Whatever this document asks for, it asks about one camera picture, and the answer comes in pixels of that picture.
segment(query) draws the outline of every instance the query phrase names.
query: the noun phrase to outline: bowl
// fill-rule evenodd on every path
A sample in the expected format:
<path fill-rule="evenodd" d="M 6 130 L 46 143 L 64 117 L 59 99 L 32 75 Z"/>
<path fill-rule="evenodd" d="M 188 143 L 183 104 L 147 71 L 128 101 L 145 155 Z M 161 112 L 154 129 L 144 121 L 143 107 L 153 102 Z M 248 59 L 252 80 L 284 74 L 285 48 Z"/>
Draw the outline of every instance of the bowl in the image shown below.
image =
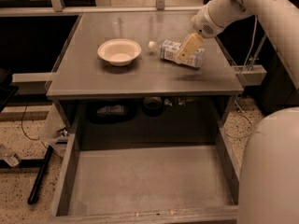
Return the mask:
<path fill-rule="evenodd" d="M 128 65 L 140 53 L 139 44 L 129 39 L 108 40 L 97 50 L 100 58 L 115 66 Z"/>

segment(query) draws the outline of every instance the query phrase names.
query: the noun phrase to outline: plastic bottle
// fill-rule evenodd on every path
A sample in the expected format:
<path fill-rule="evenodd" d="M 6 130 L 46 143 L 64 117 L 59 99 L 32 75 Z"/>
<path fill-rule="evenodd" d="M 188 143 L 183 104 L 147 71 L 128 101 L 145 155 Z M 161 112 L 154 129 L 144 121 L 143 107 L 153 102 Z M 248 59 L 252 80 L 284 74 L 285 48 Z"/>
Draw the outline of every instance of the plastic bottle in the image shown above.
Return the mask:
<path fill-rule="evenodd" d="M 157 52 L 160 55 L 161 59 L 172 61 L 178 64 L 185 64 L 191 66 L 193 68 L 200 68 L 204 62 L 204 49 L 198 49 L 194 52 L 187 60 L 181 61 L 176 58 L 177 53 L 181 47 L 181 43 L 172 41 L 172 40 L 164 40 L 162 42 L 149 42 L 149 49 Z"/>
<path fill-rule="evenodd" d="M 12 149 L 6 148 L 5 145 L 0 144 L 0 159 L 3 159 L 10 167 L 19 166 L 21 159 Z"/>

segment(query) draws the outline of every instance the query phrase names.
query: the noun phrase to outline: open drawer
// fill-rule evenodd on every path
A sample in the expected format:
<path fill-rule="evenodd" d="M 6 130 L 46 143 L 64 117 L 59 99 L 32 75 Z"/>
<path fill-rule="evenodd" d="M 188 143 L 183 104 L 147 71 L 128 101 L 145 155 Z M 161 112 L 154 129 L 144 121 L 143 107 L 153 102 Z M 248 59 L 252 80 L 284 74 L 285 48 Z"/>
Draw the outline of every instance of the open drawer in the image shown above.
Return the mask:
<path fill-rule="evenodd" d="M 81 104 L 50 223 L 236 223 L 229 152 L 206 100 L 149 117 L 135 99 L 135 116 L 113 124 L 91 123 Z"/>

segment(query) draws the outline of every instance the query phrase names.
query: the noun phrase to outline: speckled floor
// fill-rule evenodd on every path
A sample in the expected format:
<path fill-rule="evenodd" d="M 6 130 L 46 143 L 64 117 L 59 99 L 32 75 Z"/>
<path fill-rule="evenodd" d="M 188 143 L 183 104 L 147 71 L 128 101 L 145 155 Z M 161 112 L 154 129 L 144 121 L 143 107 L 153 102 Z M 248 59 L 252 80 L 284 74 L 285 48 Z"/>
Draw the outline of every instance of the speckled floor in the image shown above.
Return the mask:
<path fill-rule="evenodd" d="M 250 98 L 239 99 L 237 103 L 243 112 L 232 111 L 225 123 L 225 130 L 241 166 L 249 135 L 263 118 L 263 114 Z M 13 119 L 11 121 L 7 121 L 6 112 L 0 116 L 1 143 L 15 150 L 22 159 L 43 159 L 46 148 L 38 138 L 50 106 L 28 106 L 21 122 L 24 109 L 24 106 L 18 107 L 18 112 L 15 112 L 17 115 L 9 116 Z M 61 158 L 56 155 L 51 156 L 48 171 L 39 191 L 38 202 L 34 205 L 28 205 L 27 200 L 38 170 L 2 171 L 0 173 L 0 223 L 46 223 L 61 164 Z"/>

